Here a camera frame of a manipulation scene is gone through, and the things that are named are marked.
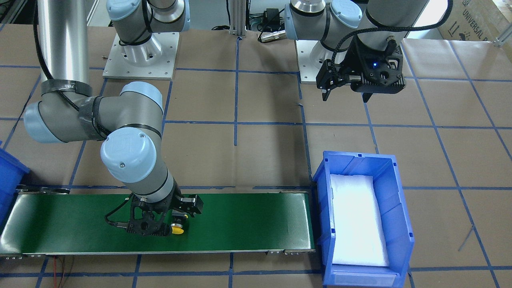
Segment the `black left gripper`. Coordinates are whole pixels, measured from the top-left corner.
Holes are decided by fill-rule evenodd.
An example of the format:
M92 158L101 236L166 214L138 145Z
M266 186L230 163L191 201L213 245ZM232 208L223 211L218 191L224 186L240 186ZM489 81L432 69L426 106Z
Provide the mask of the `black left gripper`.
M406 87L402 68L402 50L394 38L386 41L384 50L375 50L354 36L342 61L342 81L355 92L362 93L363 103L373 94L397 94ZM316 87L327 101L331 90L340 87L340 64L324 60L316 75Z

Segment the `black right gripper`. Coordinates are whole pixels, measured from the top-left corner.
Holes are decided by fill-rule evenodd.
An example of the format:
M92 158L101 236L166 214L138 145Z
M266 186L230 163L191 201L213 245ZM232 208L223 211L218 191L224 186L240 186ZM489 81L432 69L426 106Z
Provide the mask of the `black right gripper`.
M126 232L143 236L171 234L172 212L179 211L194 217L202 214L204 203L199 194L180 196L172 192L163 200L149 203L144 197L134 196L130 203L130 220Z

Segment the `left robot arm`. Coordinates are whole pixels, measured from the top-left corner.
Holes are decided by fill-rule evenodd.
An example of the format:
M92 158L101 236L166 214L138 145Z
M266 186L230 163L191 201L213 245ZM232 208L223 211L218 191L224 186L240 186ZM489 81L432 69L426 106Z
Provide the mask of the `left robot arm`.
M351 0L292 0L284 7L284 30L260 37L317 41L315 81L326 101L349 84L362 93L396 94L406 87L400 43L414 27L426 0L368 0L364 9Z

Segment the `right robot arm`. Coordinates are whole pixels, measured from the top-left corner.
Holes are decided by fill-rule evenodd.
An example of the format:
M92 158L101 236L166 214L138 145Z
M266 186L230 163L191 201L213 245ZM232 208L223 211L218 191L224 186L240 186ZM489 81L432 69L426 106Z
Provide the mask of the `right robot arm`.
M111 226L143 236L184 233L202 213L199 195L182 195L161 155L163 97L152 84L126 84L119 96L94 96L88 76L85 3L38 0L33 33L42 70L42 100L24 111L27 133L40 143L102 141L108 171L130 190L128 221Z

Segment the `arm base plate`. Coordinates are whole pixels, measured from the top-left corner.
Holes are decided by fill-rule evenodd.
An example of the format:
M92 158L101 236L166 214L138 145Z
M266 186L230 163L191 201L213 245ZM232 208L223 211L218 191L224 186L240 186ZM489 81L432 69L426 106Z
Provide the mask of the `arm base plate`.
M117 35L106 62L103 77L126 80L171 80L179 33L153 33L148 42L121 46Z
M325 59L330 59L333 52L316 40L297 40L296 52L300 69L300 82L316 84L316 76Z

